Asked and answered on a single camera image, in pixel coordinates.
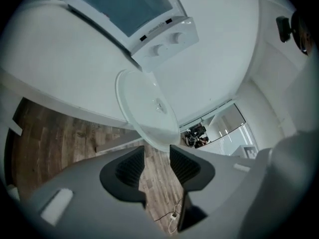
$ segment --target microwave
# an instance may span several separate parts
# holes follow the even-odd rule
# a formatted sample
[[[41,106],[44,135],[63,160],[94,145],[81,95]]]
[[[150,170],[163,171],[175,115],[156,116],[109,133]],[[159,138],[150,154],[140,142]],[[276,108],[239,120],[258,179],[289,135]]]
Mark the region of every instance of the microwave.
[[[179,0],[63,0],[107,32],[143,71],[199,41]]]

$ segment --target microwave window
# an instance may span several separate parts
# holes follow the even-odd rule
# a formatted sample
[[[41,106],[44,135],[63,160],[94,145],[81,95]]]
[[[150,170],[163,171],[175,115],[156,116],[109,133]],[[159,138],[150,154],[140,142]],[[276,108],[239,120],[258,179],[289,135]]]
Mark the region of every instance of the microwave window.
[[[152,19],[172,9],[168,0],[84,0],[130,37]]]

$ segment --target laminate flooring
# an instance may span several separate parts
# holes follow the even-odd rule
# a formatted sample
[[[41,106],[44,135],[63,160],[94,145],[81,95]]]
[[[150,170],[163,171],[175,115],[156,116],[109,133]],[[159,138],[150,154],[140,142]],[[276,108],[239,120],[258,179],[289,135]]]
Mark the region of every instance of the laminate flooring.
[[[23,133],[22,136],[15,135],[13,140],[11,171],[22,202],[65,167],[97,156],[97,145],[129,132],[73,118],[31,101],[24,102],[20,109],[16,122]],[[145,169],[139,190],[146,194],[147,214],[156,220],[174,210],[183,196],[183,188],[169,165],[168,153],[154,149],[145,141],[131,144],[139,145],[145,146]],[[178,218],[172,222],[171,231]],[[157,222],[168,235],[170,221],[170,215],[167,215]]]

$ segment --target microwave door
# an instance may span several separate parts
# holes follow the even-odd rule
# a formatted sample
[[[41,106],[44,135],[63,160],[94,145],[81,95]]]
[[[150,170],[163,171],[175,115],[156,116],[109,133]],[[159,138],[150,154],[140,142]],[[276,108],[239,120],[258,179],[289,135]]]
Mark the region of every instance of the microwave door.
[[[185,16],[178,0],[64,0],[128,51],[141,37],[174,16]]]

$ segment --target microwave knob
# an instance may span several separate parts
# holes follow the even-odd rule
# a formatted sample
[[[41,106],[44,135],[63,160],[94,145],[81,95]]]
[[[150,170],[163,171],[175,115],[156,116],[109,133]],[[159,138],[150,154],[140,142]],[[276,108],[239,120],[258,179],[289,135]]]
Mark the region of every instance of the microwave knob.
[[[163,44],[153,46],[154,56],[160,56],[167,52],[168,48]]]
[[[186,35],[182,32],[173,34],[173,43],[175,44],[184,44],[186,42]]]

